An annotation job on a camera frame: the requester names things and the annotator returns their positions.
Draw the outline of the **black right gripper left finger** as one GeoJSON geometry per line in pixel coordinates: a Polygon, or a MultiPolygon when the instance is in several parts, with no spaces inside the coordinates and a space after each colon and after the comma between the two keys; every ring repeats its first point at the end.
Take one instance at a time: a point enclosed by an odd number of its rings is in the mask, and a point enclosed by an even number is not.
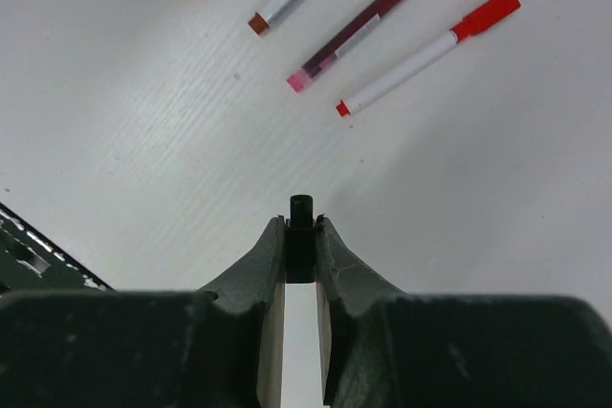
{"type": "Polygon", "coordinates": [[[284,221],[192,291],[37,289],[1,301],[5,407],[276,407],[284,221]]]}

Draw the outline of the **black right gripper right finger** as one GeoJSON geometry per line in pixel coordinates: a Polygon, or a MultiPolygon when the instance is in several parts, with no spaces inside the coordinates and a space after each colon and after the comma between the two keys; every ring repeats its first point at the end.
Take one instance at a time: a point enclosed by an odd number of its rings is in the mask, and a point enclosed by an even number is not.
{"type": "Polygon", "coordinates": [[[329,407],[607,407],[611,331],[563,295],[417,294],[315,226],[329,407]]]}

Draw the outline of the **black pen cap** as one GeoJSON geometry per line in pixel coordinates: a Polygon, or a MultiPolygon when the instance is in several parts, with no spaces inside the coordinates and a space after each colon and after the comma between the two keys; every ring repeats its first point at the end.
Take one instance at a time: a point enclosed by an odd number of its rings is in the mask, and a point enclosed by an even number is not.
{"type": "Polygon", "coordinates": [[[310,284],[316,278],[313,207],[313,198],[309,195],[294,195],[290,199],[290,217],[285,231],[288,284],[310,284]]]}

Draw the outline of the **thin white pen red end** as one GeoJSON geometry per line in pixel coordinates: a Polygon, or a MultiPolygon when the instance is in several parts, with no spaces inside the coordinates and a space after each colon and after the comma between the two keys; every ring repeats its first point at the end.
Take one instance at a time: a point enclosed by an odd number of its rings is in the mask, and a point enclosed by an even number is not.
{"type": "Polygon", "coordinates": [[[336,105],[337,112],[342,118],[361,112],[401,83],[415,76],[428,65],[448,53],[459,42],[458,35],[453,31],[443,32],[395,67],[370,81],[353,95],[342,99],[336,105]]]}

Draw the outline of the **small red pen cap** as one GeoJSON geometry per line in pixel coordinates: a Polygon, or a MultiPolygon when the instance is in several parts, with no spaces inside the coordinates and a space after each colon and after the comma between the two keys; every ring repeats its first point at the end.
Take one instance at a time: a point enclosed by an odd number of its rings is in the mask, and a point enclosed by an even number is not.
{"type": "Polygon", "coordinates": [[[481,34],[520,8],[519,0],[488,0],[451,28],[457,42],[481,34]]]}

